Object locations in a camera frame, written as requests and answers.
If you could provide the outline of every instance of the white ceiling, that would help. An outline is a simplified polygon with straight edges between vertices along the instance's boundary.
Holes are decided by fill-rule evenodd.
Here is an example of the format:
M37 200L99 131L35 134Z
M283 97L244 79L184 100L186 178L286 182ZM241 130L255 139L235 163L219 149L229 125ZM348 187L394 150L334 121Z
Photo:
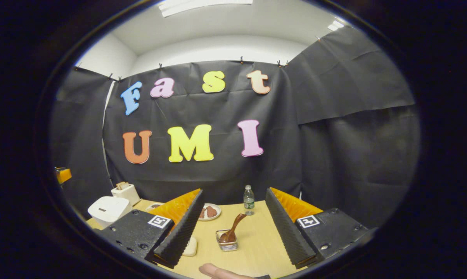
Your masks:
M302 0L253 0L253 5L217 5L163 18L155 5L113 32L136 55L169 44L211 36L275 37L310 45L335 18Z

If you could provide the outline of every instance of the bottle label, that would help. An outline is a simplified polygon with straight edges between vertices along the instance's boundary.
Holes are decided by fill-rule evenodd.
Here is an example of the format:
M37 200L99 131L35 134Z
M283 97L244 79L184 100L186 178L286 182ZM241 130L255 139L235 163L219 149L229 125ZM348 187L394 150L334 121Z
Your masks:
M254 208L254 202L244 203L244 208L245 209L253 209Z

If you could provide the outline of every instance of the blue foam letter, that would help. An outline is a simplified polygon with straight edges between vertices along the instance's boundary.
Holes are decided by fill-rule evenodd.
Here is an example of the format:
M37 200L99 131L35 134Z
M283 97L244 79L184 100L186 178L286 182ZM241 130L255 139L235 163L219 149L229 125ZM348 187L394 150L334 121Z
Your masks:
M134 102L134 99L136 101L139 100L139 88L141 87L142 83L140 81L137 81L136 83L134 83L134 85L129 87L120 95L120 97L122 97L123 101L125 102L125 107L127 108L127 111L125 111L125 115L129 115L139 107L139 103Z

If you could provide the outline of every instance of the white wall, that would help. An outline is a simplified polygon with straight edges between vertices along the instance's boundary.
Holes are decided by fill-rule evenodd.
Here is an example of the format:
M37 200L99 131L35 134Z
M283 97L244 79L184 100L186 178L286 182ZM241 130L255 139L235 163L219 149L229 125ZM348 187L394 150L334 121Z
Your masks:
M257 36L215 36L183 41L140 55L129 76L163 67L211 60L240 60L284 65L306 49L306 45L283 39Z
M90 48L76 63L80 68L118 79L129 76L137 55L117 37L108 34Z

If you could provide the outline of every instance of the hand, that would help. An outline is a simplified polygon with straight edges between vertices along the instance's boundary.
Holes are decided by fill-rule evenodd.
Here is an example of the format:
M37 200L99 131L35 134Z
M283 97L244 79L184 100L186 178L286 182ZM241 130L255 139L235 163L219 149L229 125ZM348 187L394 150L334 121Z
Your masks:
M212 263L205 263L199 267L202 274L210 276L212 279L253 279L253 277L239 275L228 270L214 266Z

